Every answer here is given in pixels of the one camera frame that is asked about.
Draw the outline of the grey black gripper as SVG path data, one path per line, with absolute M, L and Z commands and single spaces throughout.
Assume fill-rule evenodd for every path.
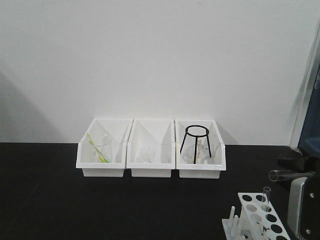
M 300 240 L 320 238 L 320 159 L 302 156 L 279 158 L 278 165 L 293 171 L 287 225 Z

